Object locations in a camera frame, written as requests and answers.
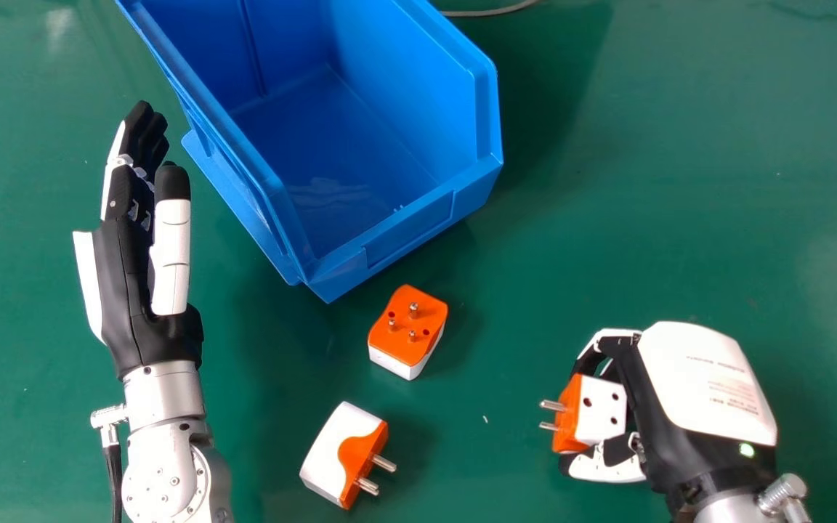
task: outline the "metal prong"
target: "metal prong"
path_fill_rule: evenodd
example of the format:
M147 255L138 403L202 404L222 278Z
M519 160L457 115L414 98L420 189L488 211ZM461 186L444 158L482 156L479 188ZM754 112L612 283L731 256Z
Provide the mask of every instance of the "metal prong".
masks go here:
M547 410L553 410L555 413L566 413L567 407L564 406L562 403L558 403L556 401L551 400L541 400L541 408L547 408Z
M379 496L379 485L365 477L358 477L357 486L372 496Z
M386 472L396 472L396 463L387 460L385 457L379 454L374 454L373 457L370 458L370 461L373 461L373 464L375 464L375 466L378 466Z

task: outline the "robotic arm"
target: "robotic arm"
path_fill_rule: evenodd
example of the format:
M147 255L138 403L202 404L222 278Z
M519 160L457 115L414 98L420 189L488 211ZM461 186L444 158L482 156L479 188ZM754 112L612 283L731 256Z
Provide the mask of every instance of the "robotic arm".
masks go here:
M109 152L99 228L73 233L89 327L125 388L125 403L96 410L90 423L102 434L113 522L124 507L135 523L231 523L230 470L213 447L199 380L202 318L186 302L189 176L161 165L165 131L166 119L137 103Z
M562 418L574 405L574 417ZM803 480L777 477L777 422L724 334L677 322L605 328L579 355L562 401L541 407L558 413L542 428L575 425L565 427L574 437L562 449L562 474L647 480L667 496L674 523L811 522Z

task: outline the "storage bin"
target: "storage bin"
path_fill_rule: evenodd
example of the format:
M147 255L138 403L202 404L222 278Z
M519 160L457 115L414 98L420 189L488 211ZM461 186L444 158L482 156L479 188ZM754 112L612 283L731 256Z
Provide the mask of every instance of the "storage bin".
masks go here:
M288 284L333 301L488 198L496 69L426 0L118 3Z

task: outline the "orange and white plug adapter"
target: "orange and white plug adapter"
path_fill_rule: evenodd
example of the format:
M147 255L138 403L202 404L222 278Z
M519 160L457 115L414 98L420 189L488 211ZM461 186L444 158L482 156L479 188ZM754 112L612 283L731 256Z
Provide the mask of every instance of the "orange and white plug adapter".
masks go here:
M373 466L396 471L395 463L379 455L388 434L386 421L342 402L312 443L299 477L309 489L350 510L361 490L379 495L379 485L367 478Z
M538 426L554 432L551 450L582 453L602 440L625 434L625 387L613 381L576 373L557 401L541 401L554 411L554 423Z
M448 320L448 304L412 285L396 289L368 335L370 361L415 380L432 357Z

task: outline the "green table surface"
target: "green table surface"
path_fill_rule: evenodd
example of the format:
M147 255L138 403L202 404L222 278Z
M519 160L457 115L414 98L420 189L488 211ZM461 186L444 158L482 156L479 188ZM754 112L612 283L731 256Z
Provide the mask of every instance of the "green table surface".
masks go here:
M644 486L559 476L537 428L594 331L658 319L740 341L781 469L837 521L837 1L545 0L458 26L499 70L492 198L325 305L282 281L190 162L176 97L111 0L0 0L0 523L108 519L89 411L122 389L70 231L97 224L138 99L195 173L190 300L238 521L665 521ZM365 348L406 282L452 310L413 383ZM342 400L389 421L400 466L351 514L298 478Z

